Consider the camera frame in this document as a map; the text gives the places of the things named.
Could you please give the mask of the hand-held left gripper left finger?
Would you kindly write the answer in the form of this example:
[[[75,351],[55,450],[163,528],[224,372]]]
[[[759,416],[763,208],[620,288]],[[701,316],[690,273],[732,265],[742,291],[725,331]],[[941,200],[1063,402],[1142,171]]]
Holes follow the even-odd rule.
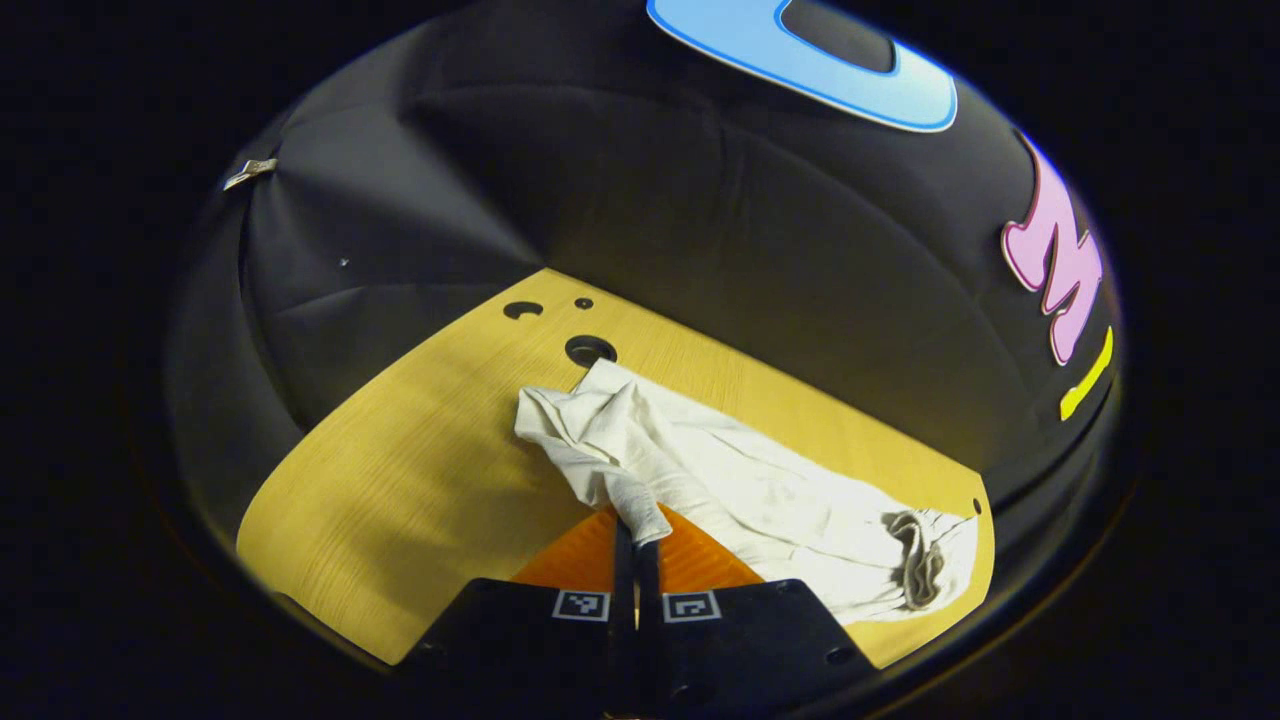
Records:
[[[594,512],[508,580],[470,580],[399,665],[457,717],[627,717],[637,711],[634,541]]]

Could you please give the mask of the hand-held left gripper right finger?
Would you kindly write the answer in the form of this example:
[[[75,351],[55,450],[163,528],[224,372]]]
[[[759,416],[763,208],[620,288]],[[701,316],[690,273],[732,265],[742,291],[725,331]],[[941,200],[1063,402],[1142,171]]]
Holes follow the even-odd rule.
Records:
[[[876,673],[810,587],[768,582],[668,506],[637,550],[637,700],[658,717],[778,717]]]

